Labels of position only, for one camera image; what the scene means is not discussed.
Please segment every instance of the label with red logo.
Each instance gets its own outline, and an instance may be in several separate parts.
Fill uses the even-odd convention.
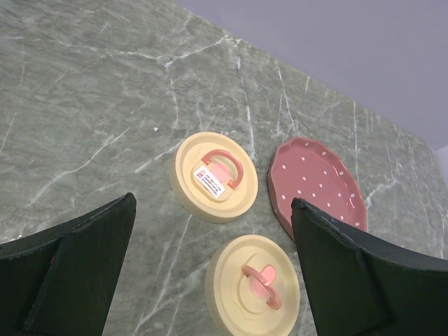
[[[205,167],[202,165],[193,176],[215,197],[221,196],[224,193],[224,185]]]

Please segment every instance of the purple wall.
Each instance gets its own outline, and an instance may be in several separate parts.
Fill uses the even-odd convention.
[[[175,1],[434,149],[448,145],[448,1]]]

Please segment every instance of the polka dot plate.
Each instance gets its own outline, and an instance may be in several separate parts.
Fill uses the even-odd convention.
[[[358,185],[338,156],[322,143],[297,136],[280,145],[272,159],[267,186],[274,213],[292,239],[294,197],[367,230],[367,209]]]

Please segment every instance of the scalloped plate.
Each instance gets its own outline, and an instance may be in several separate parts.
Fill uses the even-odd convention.
[[[294,197],[367,231],[367,209],[358,184],[338,156],[320,142],[297,136],[280,145],[267,175],[267,187],[274,213],[293,240]]]

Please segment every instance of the curved handle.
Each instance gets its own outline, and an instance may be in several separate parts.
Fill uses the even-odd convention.
[[[205,163],[206,165],[210,165],[211,158],[213,156],[223,156],[224,158],[229,159],[235,165],[235,167],[237,168],[237,179],[230,180],[228,183],[228,185],[229,185],[229,187],[231,187],[231,189],[235,189],[241,183],[241,181],[243,179],[243,175],[244,175],[243,165],[241,164],[240,161],[238,161],[235,158],[235,156],[233,156],[230,152],[227,152],[226,150],[223,150],[223,149],[210,150],[202,158],[203,163]]]
[[[264,276],[259,273],[259,271],[257,271],[255,268],[249,265],[243,265],[241,267],[241,270],[243,271],[244,275],[246,275],[246,277],[252,276],[254,279],[256,279],[269,293],[269,299],[267,300],[267,305],[273,308],[273,310],[279,310],[282,305],[281,298],[279,297],[279,294],[274,289],[274,287],[272,287],[272,284],[270,284],[264,278]]]

